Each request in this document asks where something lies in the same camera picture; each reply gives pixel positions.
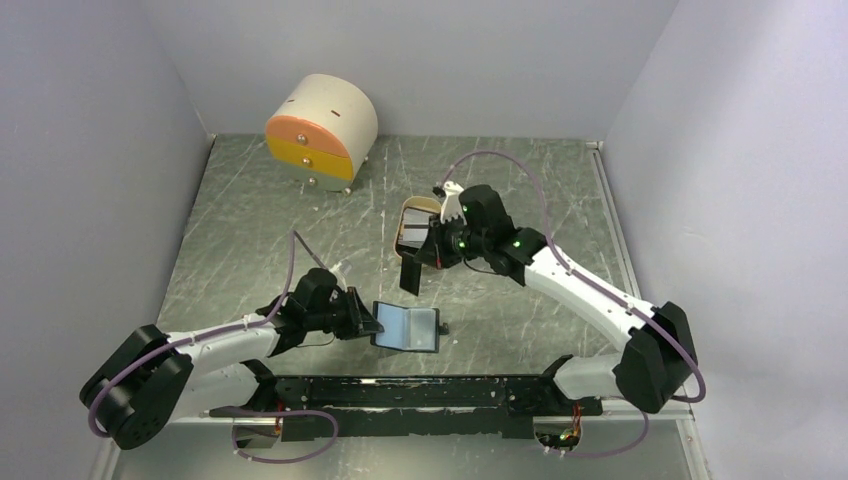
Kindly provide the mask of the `black leather card holder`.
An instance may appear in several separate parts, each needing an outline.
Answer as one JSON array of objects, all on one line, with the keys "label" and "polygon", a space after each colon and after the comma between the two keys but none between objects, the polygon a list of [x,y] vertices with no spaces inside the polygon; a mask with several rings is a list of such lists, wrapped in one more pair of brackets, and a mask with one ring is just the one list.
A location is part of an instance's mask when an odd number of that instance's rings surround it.
[{"label": "black leather card holder", "polygon": [[403,307],[373,302],[373,315],[382,331],[370,337],[372,346],[397,352],[437,353],[440,338],[450,334],[438,308]]}]

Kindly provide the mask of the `beige oval plastic tray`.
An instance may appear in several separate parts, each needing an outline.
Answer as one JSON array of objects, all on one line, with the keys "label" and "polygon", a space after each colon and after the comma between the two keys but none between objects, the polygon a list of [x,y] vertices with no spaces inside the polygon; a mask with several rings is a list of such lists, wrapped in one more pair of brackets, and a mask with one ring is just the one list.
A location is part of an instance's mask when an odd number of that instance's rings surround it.
[{"label": "beige oval plastic tray", "polygon": [[398,258],[404,252],[416,252],[424,243],[430,219],[440,213],[440,203],[430,197],[412,196],[401,206],[401,216],[394,238],[394,251]]}]

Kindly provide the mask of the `black credit card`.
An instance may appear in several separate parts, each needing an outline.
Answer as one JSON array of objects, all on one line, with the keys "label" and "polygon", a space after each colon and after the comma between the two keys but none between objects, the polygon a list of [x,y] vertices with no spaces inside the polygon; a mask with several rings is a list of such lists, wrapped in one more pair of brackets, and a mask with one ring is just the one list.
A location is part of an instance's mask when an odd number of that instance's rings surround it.
[{"label": "black credit card", "polygon": [[414,296],[420,293],[422,264],[411,251],[401,252],[399,287]]}]

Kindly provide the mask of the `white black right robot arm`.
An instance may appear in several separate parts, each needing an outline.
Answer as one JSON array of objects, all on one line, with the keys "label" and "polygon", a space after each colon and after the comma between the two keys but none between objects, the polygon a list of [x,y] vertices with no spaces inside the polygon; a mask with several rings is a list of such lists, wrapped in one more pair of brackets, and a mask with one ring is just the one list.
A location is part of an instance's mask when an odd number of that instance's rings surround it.
[{"label": "white black right robot arm", "polygon": [[430,216],[413,262],[437,269],[483,259],[494,274],[540,292],[577,313],[614,347],[612,354],[559,360],[539,391],[550,413],[577,400],[621,398],[655,414],[694,375],[697,356],[686,313],[668,301],[657,307],[627,294],[580,266],[547,235],[517,227],[488,185],[463,188],[448,181],[434,189],[439,210]]}]

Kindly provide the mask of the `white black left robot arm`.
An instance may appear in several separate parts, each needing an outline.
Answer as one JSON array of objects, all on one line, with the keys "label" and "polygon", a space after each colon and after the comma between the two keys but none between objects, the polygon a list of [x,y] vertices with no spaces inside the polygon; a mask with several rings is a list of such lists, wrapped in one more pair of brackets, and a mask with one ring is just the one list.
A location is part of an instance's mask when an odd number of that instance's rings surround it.
[{"label": "white black left robot arm", "polygon": [[168,423],[202,412],[283,412],[290,404],[280,398],[266,359],[299,347],[313,331],[351,340],[383,330],[355,288],[312,268],[294,291],[239,320],[187,332],[137,328],[83,385],[79,399],[93,433],[130,450]]}]

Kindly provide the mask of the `stack of credit cards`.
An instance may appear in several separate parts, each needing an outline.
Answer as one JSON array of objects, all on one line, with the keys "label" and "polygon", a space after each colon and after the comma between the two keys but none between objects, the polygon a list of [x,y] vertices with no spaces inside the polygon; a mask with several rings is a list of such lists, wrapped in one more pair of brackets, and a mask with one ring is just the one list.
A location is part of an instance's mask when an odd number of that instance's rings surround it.
[{"label": "stack of credit cards", "polygon": [[438,217],[434,210],[405,207],[402,210],[396,246],[399,249],[420,249],[428,236],[431,221]]}]

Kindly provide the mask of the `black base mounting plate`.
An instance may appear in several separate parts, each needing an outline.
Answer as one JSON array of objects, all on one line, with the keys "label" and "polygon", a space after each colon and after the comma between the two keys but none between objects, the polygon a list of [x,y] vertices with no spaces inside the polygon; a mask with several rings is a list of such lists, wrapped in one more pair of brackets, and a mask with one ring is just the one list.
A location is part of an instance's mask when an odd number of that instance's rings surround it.
[{"label": "black base mounting plate", "polygon": [[285,412],[285,441],[338,437],[498,434],[531,439],[544,417],[598,416],[595,397],[570,400],[540,375],[279,376],[215,417]]}]

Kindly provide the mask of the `cream mini drawer cabinet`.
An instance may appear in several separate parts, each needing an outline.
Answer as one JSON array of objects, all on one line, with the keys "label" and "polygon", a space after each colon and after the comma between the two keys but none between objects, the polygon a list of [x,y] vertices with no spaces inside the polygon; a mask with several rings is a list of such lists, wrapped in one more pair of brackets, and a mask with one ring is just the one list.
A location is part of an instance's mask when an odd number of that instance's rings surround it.
[{"label": "cream mini drawer cabinet", "polygon": [[266,144],[288,174],[348,195],[378,135],[376,109],[354,84],[305,76],[265,124]]}]

